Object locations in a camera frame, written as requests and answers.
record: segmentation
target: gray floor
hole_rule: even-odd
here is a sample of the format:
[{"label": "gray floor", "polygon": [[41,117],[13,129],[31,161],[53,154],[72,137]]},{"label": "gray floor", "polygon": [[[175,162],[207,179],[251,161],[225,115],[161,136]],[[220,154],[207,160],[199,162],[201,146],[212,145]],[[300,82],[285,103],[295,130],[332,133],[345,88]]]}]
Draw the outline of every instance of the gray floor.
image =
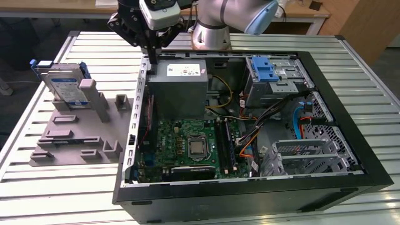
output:
[{"label": "gray floor", "polygon": [[[105,23],[107,20],[89,20],[87,23],[80,19],[61,19],[60,26],[56,27],[51,19],[33,20],[32,25],[40,38],[40,44],[35,46],[37,59],[52,60],[55,58],[71,30],[109,31]],[[388,48],[372,69],[400,98],[399,58],[400,48]],[[0,76],[7,82],[19,82],[9,83],[13,89],[12,96],[0,96],[0,132],[11,133],[39,86],[39,80],[33,72],[29,70],[23,72],[15,71],[1,60]],[[0,147],[5,141],[7,135],[0,135]]]}]

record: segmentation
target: wall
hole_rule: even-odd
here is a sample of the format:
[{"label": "wall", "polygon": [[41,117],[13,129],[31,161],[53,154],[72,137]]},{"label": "wall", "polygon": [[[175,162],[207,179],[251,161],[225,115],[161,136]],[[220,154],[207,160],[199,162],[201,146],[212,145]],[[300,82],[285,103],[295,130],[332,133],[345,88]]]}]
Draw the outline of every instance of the wall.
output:
[{"label": "wall", "polygon": [[372,65],[400,33],[400,0],[324,0],[332,17],[320,34],[340,34]]}]

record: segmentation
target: cpu socket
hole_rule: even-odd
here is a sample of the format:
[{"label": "cpu socket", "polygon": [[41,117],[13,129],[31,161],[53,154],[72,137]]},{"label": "cpu socket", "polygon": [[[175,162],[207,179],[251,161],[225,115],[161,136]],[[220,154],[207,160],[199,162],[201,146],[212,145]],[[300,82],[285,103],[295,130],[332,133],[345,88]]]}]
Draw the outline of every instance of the cpu socket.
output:
[{"label": "cpu socket", "polygon": [[201,161],[207,157],[207,137],[205,135],[189,135],[188,136],[188,156],[195,161]]}]

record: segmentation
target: motherboard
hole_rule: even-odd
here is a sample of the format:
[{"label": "motherboard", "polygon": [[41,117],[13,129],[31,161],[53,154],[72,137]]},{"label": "motherboard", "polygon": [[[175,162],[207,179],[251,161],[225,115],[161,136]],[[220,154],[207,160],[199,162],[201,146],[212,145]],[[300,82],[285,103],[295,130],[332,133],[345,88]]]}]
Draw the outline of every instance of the motherboard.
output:
[{"label": "motherboard", "polygon": [[156,151],[143,154],[148,182],[243,178],[245,160],[236,161],[236,120],[160,120]]}]

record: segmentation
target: orange wire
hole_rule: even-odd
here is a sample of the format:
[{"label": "orange wire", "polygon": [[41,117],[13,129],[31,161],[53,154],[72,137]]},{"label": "orange wire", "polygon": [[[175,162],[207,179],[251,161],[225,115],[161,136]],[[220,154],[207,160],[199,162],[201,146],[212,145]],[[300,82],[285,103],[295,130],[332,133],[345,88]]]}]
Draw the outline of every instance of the orange wire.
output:
[{"label": "orange wire", "polygon": [[240,151],[240,153],[239,153],[239,156],[240,156],[240,157],[252,157],[251,155],[243,154],[243,153],[244,153],[245,148],[249,146],[249,144],[252,143],[252,141],[253,141],[255,138],[257,137],[259,133],[260,133],[260,131],[255,134],[255,136],[251,138],[249,142],[248,142],[248,143],[245,144],[245,146],[243,147],[243,149],[241,149],[241,151]]},{"label": "orange wire", "polygon": [[299,129],[300,129],[300,134],[301,134],[301,139],[304,138],[304,129],[303,129],[303,124],[299,124]]},{"label": "orange wire", "polygon": [[248,119],[249,118],[248,116],[243,116],[243,110],[244,110],[244,108],[240,108],[239,117],[243,118],[243,119]]}]

